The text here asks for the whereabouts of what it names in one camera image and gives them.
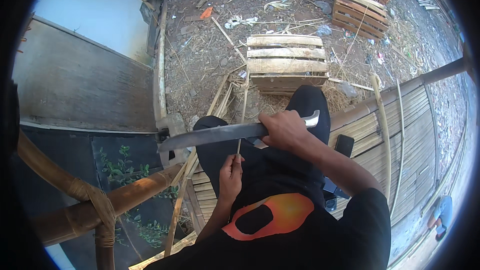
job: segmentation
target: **right hand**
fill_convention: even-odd
[[[258,120],[268,129],[268,134],[261,140],[268,146],[273,146],[288,152],[294,152],[309,138],[311,133],[295,110],[281,111],[272,116],[261,112]]]

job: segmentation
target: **light blue shirt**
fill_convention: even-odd
[[[452,223],[452,197],[444,196],[433,210],[435,219],[441,219],[441,226],[437,227],[437,234],[442,234]]]

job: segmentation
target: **machete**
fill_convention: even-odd
[[[317,126],[320,110],[315,110],[313,115],[303,117],[307,128]],[[167,138],[158,146],[158,151],[168,152],[175,149],[198,146],[208,143],[260,137],[268,135],[267,128],[262,123],[244,123],[217,126],[194,130],[189,133],[175,135]]]

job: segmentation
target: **smartphone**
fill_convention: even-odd
[[[336,140],[335,151],[350,158],[353,150],[355,139],[348,135],[338,135]]]

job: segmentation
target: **person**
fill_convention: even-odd
[[[435,239],[440,242],[447,233],[447,228],[452,223],[452,197],[450,196],[443,196],[433,213],[428,219],[428,228],[432,229],[434,225],[436,225],[437,234],[435,235]]]
[[[316,127],[301,117],[320,110]],[[260,113],[268,129],[259,149],[241,140],[197,146],[218,199],[194,245],[147,266],[155,269],[385,269],[390,216],[378,181],[327,146],[330,115],[322,91],[301,86],[285,111]],[[194,130],[227,125],[203,117]],[[324,206],[324,175],[352,198],[336,220]]]

